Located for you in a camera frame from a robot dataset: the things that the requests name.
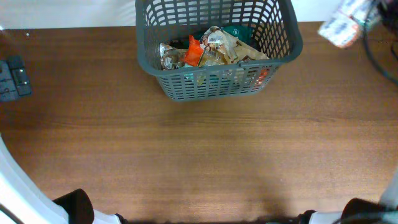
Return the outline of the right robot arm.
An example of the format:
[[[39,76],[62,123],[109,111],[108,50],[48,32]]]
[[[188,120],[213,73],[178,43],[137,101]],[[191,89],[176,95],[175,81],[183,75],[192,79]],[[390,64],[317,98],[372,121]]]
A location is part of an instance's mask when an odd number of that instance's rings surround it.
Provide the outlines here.
[[[378,22],[397,35],[397,0],[342,1],[333,16],[320,26],[318,34],[340,48],[349,47],[361,37],[366,56],[373,67],[396,85],[397,76],[380,65],[368,43],[368,32]],[[289,220],[289,223],[397,223],[397,174],[378,203],[353,198],[341,212],[307,210]]]

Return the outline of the beige brown snack pouch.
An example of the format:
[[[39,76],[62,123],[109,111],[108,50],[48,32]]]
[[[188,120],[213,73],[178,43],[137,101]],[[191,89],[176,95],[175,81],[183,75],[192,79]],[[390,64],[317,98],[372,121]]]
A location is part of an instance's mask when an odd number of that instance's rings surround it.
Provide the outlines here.
[[[176,70],[185,66],[186,49],[176,49],[161,43],[159,53],[162,70]]]

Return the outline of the beige cookie bag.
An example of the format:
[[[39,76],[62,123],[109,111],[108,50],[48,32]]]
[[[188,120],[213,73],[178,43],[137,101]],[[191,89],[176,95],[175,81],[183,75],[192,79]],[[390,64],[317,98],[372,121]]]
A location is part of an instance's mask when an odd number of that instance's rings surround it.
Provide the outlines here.
[[[210,27],[203,34],[200,39],[200,47],[207,52],[223,54],[227,64],[268,59],[266,54],[217,26]]]

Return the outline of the orange spaghetti packet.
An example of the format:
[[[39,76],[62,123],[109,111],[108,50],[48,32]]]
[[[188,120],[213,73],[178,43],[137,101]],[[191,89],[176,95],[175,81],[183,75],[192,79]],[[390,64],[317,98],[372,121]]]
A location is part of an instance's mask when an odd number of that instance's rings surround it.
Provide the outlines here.
[[[189,48],[183,61],[193,67],[209,67],[214,65],[224,65],[223,54],[215,51],[207,51],[201,48],[200,42],[192,35],[189,35]]]

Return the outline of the multicolour Kleenex tissue pack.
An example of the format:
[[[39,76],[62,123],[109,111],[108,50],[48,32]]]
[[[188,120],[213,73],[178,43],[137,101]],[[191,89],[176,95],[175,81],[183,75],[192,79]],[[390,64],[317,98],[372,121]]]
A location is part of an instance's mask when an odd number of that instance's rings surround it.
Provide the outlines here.
[[[381,16],[371,0],[344,0],[324,22],[318,34],[339,48],[347,48],[363,34],[364,26],[370,31]]]

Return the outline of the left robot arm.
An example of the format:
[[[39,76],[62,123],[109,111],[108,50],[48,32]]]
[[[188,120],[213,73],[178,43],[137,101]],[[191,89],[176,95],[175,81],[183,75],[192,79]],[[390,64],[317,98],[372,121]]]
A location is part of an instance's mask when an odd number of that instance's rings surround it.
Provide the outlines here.
[[[83,189],[48,198],[22,170],[1,141],[1,224],[123,224],[119,214],[93,208]]]

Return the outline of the green Nescafe coffee bag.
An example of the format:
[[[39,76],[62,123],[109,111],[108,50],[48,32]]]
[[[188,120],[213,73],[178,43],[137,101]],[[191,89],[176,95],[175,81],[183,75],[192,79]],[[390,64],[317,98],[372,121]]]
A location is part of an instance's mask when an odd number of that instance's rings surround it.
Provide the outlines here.
[[[253,28],[246,26],[225,26],[221,27],[221,30],[225,31],[228,34],[231,34],[234,37],[237,37],[239,40],[243,41],[245,44],[253,48],[257,48],[257,42],[252,38]],[[198,40],[205,33],[205,30],[201,30],[192,34],[192,36]],[[189,39],[182,40],[182,44],[187,49],[189,47]]]

